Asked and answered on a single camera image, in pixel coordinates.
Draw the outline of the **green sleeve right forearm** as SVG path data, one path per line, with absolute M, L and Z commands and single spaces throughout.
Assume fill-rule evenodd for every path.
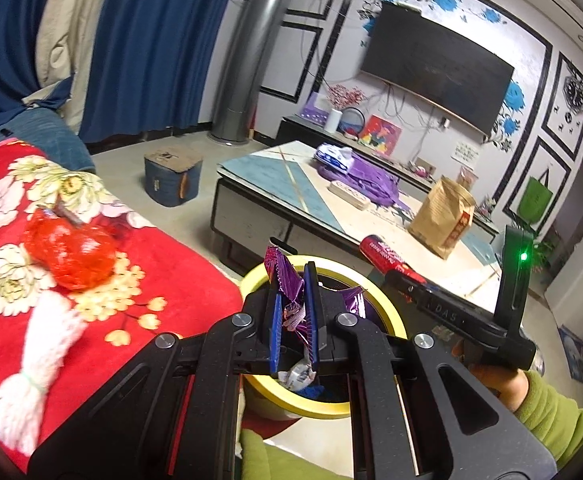
M 528 392 L 514 414 L 563 468 L 583 445 L 583 408 L 534 370 L 523 374 Z

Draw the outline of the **right hand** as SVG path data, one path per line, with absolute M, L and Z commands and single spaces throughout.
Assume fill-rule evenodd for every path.
M 474 364 L 469 371 L 482 385 L 497 393 L 500 401 L 515 412 L 529 392 L 529 380 L 522 370 L 509 370 L 497 365 Z

